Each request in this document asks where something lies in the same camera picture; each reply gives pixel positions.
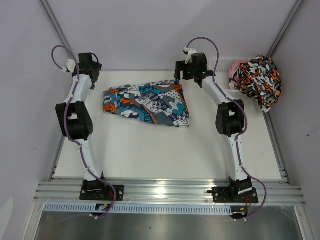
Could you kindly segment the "colourful patterned shorts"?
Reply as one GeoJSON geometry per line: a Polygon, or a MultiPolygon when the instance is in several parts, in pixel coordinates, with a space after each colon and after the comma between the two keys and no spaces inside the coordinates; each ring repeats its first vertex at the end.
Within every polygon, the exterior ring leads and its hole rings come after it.
{"type": "Polygon", "coordinates": [[[183,86],[178,80],[111,87],[103,92],[103,111],[154,125],[190,125],[183,86]]]}

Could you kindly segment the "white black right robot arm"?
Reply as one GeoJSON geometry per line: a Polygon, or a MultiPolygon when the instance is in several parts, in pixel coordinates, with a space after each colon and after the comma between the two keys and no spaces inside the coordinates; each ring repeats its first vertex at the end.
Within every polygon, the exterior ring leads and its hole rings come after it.
{"type": "Polygon", "coordinates": [[[235,99],[215,80],[215,72],[208,69],[207,57],[195,49],[186,49],[186,60],[177,61],[174,77],[178,80],[194,80],[215,102],[217,114],[215,126],[222,135],[228,150],[232,166],[227,187],[213,187],[215,203],[236,203],[244,200],[253,190],[252,179],[246,170],[242,135],[247,130],[248,118],[244,112],[244,102],[235,99]]]}

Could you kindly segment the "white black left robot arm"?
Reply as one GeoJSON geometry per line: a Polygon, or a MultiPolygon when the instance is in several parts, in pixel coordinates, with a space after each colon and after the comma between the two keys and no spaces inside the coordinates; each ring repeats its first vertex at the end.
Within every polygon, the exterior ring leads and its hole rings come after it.
{"type": "Polygon", "coordinates": [[[79,63],[69,59],[65,72],[72,73],[72,86],[63,103],[55,111],[61,132],[74,145],[84,172],[80,199],[103,200],[109,188],[104,183],[101,164],[92,146],[93,120],[86,106],[89,91],[95,89],[102,64],[94,53],[80,53],[79,63]]]}

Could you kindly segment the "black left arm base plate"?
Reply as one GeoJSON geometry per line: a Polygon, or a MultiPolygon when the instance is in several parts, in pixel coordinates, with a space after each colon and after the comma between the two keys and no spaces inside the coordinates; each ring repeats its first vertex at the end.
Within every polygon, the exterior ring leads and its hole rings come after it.
{"type": "Polygon", "coordinates": [[[116,201],[123,201],[125,186],[113,185],[113,188],[99,180],[84,180],[79,199],[85,201],[113,201],[115,197],[116,201]]]}

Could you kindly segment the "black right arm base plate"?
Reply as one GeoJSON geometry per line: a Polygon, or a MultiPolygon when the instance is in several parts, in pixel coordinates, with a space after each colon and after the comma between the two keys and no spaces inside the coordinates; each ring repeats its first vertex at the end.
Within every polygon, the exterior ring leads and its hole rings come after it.
{"type": "Polygon", "coordinates": [[[233,194],[229,187],[216,186],[207,193],[211,193],[214,203],[235,203],[245,204],[249,203],[257,204],[259,202],[256,188],[241,194],[233,194]]]}

